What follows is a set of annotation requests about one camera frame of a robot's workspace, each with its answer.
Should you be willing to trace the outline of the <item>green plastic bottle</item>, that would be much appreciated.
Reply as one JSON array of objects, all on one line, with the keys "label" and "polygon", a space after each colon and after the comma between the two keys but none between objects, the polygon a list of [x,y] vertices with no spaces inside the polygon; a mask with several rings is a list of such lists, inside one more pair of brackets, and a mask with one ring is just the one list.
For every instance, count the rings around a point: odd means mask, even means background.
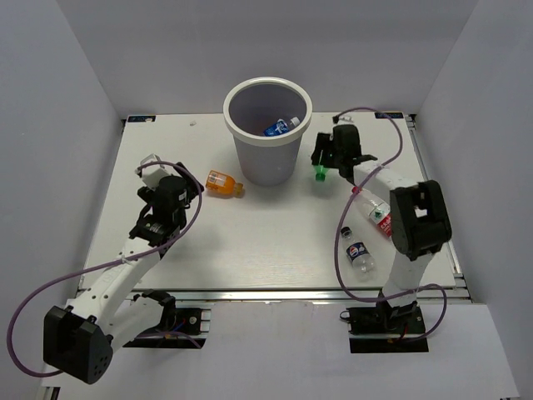
[{"label": "green plastic bottle", "polygon": [[314,165],[315,170],[315,180],[317,182],[324,182],[326,180],[326,175],[329,172],[329,168],[325,167],[322,164]]}]

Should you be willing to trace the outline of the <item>blue label water bottle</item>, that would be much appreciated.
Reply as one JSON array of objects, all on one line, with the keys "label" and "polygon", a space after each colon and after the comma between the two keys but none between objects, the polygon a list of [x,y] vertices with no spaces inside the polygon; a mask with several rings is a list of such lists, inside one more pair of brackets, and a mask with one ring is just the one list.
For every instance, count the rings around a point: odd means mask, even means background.
[{"label": "blue label water bottle", "polygon": [[280,118],[270,127],[266,128],[263,131],[263,135],[267,138],[281,136],[297,128],[300,124],[301,121],[298,117],[292,117],[288,121]]}]

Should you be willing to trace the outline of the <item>orange juice bottle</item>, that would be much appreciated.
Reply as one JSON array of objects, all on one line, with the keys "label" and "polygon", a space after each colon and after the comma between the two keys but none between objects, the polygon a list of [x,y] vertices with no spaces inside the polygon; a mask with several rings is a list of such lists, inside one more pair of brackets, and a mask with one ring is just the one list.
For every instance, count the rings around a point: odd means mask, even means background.
[{"label": "orange juice bottle", "polygon": [[244,193],[243,184],[223,172],[211,170],[207,175],[206,189],[224,197],[240,197]]}]

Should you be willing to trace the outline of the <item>red cap water bottle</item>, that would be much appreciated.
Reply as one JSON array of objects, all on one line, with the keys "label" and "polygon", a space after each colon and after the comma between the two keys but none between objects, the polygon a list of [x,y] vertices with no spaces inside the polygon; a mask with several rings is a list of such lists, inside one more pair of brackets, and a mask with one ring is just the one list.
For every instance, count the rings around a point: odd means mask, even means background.
[{"label": "red cap water bottle", "polygon": [[352,192],[357,193],[354,203],[360,214],[370,221],[387,239],[391,239],[390,205],[365,188],[354,187]]}]

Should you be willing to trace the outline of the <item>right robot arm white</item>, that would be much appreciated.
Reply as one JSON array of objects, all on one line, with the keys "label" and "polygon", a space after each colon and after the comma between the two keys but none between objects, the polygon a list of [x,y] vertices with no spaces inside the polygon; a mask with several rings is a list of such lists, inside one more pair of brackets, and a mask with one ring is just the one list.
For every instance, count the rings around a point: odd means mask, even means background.
[{"label": "right robot arm white", "polygon": [[390,170],[389,165],[402,153],[403,137],[398,127],[399,148],[385,161],[365,154],[357,127],[336,125],[331,133],[319,132],[311,154],[317,169],[337,170],[353,185],[336,229],[338,244],[341,229],[351,205],[367,193],[366,185],[377,185],[389,196],[391,240],[396,250],[391,272],[377,297],[351,298],[376,305],[377,325],[393,333],[406,322],[417,307],[417,293],[439,286],[421,285],[424,272],[445,243],[451,240],[451,222],[441,186],[435,180],[416,182]]}]

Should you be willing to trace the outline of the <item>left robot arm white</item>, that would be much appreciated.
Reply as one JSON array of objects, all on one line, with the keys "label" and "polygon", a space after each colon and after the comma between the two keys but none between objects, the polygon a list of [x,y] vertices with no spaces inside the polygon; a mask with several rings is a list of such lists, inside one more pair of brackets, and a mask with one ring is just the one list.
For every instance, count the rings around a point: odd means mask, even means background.
[{"label": "left robot arm white", "polygon": [[131,306],[121,305],[141,278],[166,255],[189,228],[186,211],[200,197],[202,185],[181,173],[146,182],[137,195],[145,202],[116,267],[66,307],[52,307],[44,318],[43,360],[87,384],[107,371],[113,354],[143,333],[156,336],[176,322],[176,299],[149,289]]}]

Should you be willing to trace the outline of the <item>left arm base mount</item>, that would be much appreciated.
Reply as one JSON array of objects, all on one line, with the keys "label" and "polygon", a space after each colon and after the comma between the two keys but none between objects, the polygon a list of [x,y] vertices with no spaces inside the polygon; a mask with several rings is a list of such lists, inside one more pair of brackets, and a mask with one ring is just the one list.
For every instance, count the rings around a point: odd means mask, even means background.
[{"label": "left arm base mount", "polygon": [[165,322],[139,333],[124,347],[201,349],[210,330],[211,315],[206,305],[176,301]]}]

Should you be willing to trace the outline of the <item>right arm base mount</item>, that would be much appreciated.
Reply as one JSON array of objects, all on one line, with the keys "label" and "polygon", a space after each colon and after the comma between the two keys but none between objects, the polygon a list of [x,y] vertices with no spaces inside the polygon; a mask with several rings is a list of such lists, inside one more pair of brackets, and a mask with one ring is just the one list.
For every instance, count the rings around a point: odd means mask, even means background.
[{"label": "right arm base mount", "polygon": [[421,308],[387,322],[376,307],[350,307],[339,314],[348,326],[351,354],[428,353]]}]

